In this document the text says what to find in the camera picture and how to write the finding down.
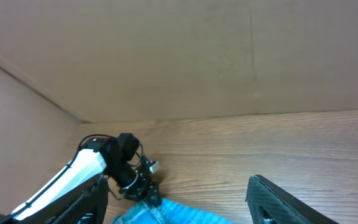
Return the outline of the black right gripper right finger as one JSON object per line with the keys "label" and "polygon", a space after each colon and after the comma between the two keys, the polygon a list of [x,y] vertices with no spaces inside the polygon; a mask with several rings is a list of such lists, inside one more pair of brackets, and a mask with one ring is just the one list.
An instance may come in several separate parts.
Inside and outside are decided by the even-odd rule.
{"label": "black right gripper right finger", "polygon": [[337,224],[262,175],[249,178],[246,202],[253,224]]}

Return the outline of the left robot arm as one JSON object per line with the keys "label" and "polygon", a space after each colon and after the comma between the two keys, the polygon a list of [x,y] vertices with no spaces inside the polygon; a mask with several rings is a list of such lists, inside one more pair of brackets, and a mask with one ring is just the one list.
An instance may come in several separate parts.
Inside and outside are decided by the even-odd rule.
{"label": "left robot arm", "polygon": [[116,200],[159,206],[159,182],[152,179],[158,168],[131,133],[89,135],[80,141],[73,159],[5,222],[102,223],[113,193],[109,179],[119,187]]}

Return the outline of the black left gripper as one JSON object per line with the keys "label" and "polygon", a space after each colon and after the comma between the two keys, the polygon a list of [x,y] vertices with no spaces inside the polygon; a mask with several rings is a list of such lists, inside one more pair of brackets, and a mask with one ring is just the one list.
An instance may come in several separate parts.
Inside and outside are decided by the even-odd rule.
{"label": "black left gripper", "polygon": [[145,200],[155,207],[162,204],[159,181],[152,181],[152,178],[146,174],[137,174],[135,181],[122,189],[122,197],[131,201]]}

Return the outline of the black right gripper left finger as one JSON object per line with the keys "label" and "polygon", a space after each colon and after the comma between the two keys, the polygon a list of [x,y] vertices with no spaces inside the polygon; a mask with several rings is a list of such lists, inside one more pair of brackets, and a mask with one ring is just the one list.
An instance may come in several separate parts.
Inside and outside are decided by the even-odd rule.
{"label": "black right gripper left finger", "polygon": [[98,174],[23,220],[0,214],[0,224],[102,224],[108,192],[107,178]]}

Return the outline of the light blue denim jeans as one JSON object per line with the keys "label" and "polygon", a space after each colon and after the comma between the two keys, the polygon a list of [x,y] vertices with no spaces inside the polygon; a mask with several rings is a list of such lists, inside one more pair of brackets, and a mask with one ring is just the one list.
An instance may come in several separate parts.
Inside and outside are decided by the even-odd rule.
{"label": "light blue denim jeans", "polygon": [[178,202],[163,199],[159,206],[141,201],[125,214],[117,216],[112,224],[230,224],[215,213],[187,207]]}

